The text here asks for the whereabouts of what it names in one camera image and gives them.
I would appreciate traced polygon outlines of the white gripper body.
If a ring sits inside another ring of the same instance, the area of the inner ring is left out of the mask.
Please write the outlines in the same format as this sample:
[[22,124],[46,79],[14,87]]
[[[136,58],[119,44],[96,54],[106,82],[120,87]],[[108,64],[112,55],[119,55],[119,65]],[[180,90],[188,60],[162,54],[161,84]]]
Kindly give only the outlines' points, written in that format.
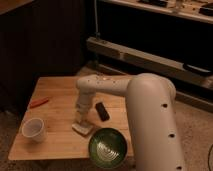
[[84,121],[93,105],[94,94],[80,93],[76,101],[76,120]]

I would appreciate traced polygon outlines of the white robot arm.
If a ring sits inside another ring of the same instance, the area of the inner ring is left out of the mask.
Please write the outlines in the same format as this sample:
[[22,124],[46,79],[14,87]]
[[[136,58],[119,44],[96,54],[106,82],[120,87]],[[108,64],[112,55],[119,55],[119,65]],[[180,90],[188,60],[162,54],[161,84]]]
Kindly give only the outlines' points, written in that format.
[[97,92],[125,99],[136,171],[187,171],[174,119],[176,89],[169,79],[152,73],[123,79],[89,75],[79,78],[76,88],[83,115]]

